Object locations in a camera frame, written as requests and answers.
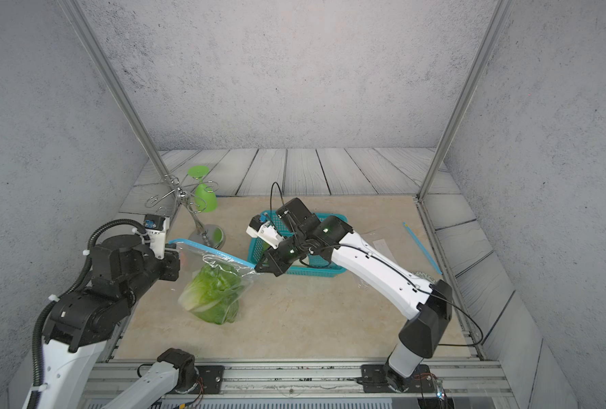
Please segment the chinese cabbage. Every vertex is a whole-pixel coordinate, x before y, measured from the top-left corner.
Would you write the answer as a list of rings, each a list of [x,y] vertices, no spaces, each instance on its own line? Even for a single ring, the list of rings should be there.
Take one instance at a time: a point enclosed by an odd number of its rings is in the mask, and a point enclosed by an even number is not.
[[[206,289],[197,291],[199,299],[190,313],[207,323],[223,325],[233,323],[239,312],[239,298],[243,286],[230,288],[224,291]]]
[[[185,310],[190,311],[199,299],[197,291],[209,288],[224,291],[238,286],[241,286],[241,276],[233,267],[225,263],[206,264],[185,286],[178,302]]]

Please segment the clear zipper bag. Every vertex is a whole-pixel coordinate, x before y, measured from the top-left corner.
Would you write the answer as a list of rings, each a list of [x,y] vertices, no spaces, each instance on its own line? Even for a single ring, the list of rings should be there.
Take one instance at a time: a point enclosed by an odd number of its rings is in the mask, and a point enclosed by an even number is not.
[[[191,277],[178,298],[180,307],[210,324],[235,322],[242,296],[258,278],[255,266],[191,240],[169,245],[178,251],[180,274]]]
[[[392,263],[412,274],[423,272],[443,279],[434,258],[422,245],[419,236],[404,223],[376,228],[362,235],[363,239]]]

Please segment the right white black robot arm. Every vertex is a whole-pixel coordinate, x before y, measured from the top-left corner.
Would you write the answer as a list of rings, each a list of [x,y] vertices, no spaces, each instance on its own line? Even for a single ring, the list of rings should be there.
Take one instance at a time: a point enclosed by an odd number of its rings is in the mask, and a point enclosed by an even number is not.
[[[405,317],[398,343],[382,373],[388,388],[405,392],[414,383],[422,361],[433,356],[456,310],[452,287],[403,269],[365,241],[344,219],[320,218],[299,198],[276,211],[260,213],[248,224],[248,234],[267,243],[259,273],[280,276],[295,261],[321,257],[355,274],[387,298]]]

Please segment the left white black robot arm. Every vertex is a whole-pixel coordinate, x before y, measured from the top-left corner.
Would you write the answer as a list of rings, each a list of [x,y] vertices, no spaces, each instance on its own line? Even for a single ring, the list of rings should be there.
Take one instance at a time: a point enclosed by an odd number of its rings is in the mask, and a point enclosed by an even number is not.
[[[98,357],[122,320],[157,281],[176,281],[180,260],[166,242],[169,220],[122,218],[90,236],[85,264],[74,284],[35,322],[33,382],[26,408],[74,408]]]

